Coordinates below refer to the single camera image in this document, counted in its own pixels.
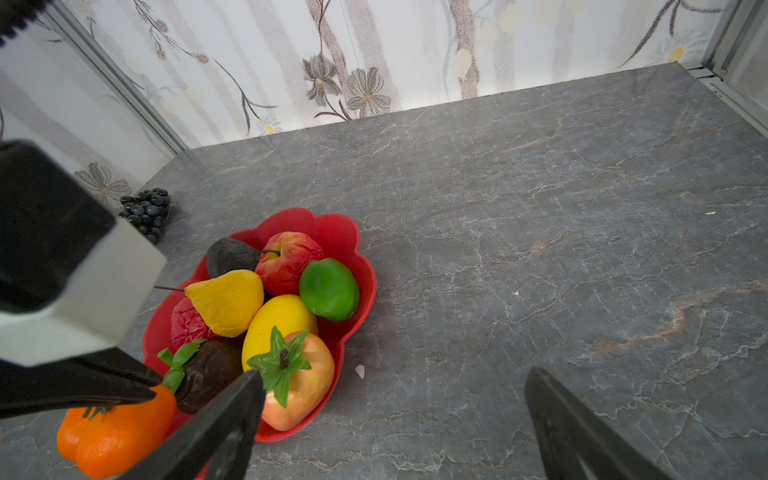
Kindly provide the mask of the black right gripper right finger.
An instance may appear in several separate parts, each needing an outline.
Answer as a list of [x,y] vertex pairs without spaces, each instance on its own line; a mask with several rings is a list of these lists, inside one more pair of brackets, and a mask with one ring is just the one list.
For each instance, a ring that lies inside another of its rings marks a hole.
[[545,369],[529,371],[524,394],[547,478],[669,477]]

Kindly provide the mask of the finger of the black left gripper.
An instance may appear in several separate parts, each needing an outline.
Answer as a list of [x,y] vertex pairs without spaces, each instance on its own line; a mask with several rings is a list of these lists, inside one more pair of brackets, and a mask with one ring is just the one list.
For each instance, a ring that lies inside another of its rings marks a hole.
[[141,404],[161,383],[159,373],[117,347],[33,367],[3,360],[1,417]]

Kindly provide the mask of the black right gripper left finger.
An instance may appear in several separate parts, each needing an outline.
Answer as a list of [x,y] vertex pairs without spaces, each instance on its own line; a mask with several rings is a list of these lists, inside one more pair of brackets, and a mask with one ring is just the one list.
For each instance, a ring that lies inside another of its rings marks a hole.
[[211,400],[124,479],[242,479],[265,403],[261,375],[249,371]]

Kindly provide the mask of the orange tangerine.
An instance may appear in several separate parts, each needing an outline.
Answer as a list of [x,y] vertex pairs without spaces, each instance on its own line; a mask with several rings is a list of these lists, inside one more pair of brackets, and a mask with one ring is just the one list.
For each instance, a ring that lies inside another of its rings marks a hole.
[[85,420],[75,463],[86,476],[106,479],[121,475],[162,443],[176,410],[176,400],[162,385],[151,390],[155,397],[148,402],[117,406]]
[[67,411],[56,436],[57,449],[66,460],[71,462],[76,460],[78,444],[92,414],[92,407],[73,408]]

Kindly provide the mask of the dark brown avocado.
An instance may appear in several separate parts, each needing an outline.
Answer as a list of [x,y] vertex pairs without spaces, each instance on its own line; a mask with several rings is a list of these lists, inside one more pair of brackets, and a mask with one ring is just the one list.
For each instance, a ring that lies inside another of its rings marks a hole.
[[157,357],[169,367],[163,385],[188,415],[200,411],[243,373],[241,346],[235,339],[194,340],[176,354],[166,348]]

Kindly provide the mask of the dark red wrinkled fruit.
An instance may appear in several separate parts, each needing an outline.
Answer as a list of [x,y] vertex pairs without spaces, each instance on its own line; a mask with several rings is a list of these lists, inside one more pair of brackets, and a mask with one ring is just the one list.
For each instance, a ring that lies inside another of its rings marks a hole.
[[184,297],[172,310],[170,317],[170,350],[195,340],[211,340],[216,334],[208,327],[191,300]]

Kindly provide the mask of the red strawberry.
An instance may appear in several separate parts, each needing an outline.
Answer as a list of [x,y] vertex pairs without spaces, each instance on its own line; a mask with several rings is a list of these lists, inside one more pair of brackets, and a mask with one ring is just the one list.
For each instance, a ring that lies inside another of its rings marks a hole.
[[283,335],[273,327],[269,350],[246,366],[262,379],[265,402],[261,419],[285,432],[297,427],[331,389],[335,362],[320,337],[308,330]]

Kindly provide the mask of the yellow lemon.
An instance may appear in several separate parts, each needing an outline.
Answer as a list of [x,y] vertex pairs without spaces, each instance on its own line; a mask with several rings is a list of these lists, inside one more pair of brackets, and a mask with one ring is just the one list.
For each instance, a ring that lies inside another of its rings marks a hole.
[[184,288],[156,285],[155,289],[184,293],[206,325],[227,338],[246,332],[264,304],[263,282],[251,270],[232,270]]
[[276,296],[259,309],[246,332],[241,357],[244,372],[250,370],[247,365],[249,359],[270,351],[271,331],[274,327],[284,337],[305,330],[319,335],[316,316],[307,309],[298,295]]

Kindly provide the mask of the black grape bunch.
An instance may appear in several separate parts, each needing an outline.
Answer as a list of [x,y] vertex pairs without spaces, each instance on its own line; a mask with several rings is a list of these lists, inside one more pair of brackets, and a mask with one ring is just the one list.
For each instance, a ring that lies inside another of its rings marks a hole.
[[145,189],[119,199],[118,216],[126,219],[152,244],[157,244],[171,219],[174,206],[170,193],[162,188]]

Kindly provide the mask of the black avocado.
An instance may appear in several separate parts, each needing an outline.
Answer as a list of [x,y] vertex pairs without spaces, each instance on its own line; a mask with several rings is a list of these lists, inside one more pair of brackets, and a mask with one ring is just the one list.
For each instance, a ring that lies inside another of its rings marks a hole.
[[260,256],[260,250],[242,241],[225,237],[208,248],[205,263],[209,277],[217,278],[234,270],[254,271]]

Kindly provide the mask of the red apple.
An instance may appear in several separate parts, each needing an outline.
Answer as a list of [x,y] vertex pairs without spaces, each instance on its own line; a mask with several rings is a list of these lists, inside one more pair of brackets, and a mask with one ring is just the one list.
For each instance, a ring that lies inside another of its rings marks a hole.
[[255,272],[271,295],[298,295],[299,281],[308,264],[324,258],[323,248],[308,234],[281,232],[267,241]]

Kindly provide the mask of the green lime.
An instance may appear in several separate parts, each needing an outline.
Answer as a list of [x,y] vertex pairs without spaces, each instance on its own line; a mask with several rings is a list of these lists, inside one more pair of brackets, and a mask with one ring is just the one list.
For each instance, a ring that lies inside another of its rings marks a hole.
[[351,270],[331,258],[309,262],[299,281],[299,295],[309,311],[333,322],[351,319],[361,300]]

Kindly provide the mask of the red flower-shaped plate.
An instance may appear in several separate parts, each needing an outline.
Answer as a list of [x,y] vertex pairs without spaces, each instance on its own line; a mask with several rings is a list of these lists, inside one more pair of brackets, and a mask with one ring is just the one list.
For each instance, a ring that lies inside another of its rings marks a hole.
[[[327,256],[344,264],[356,278],[361,292],[360,305],[354,317],[343,322],[325,318],[318,320],[319,336],[326,343],[335,364],[333,382],[318,406],[296,427],[278,431],[262,423],[255,436],[259,443],[275,443],[295,436],[313,422],[333,396],[340,379],[345,356],[345,343],[356,333],[367,319],[374,305],[377,293],[376,272],[371,262],[359,252],[361,233],[356,222],[342,214],[316,216],[311,210],[292,208],[267,218],[257,227],[234,232],[229,237],[242,241],[254,248],[263,247],[274,234],[283,231],[298,231],[308,234],[324,249]],[[179,288],[210,278],[203,254],[192,276]],[[181,301],[180,292],[170,293],[158,306],[149,320],[143,336],[143,363],[159,374],[165,374],[169,366],[157,354],[171,346],[170,318],[176,304]]]

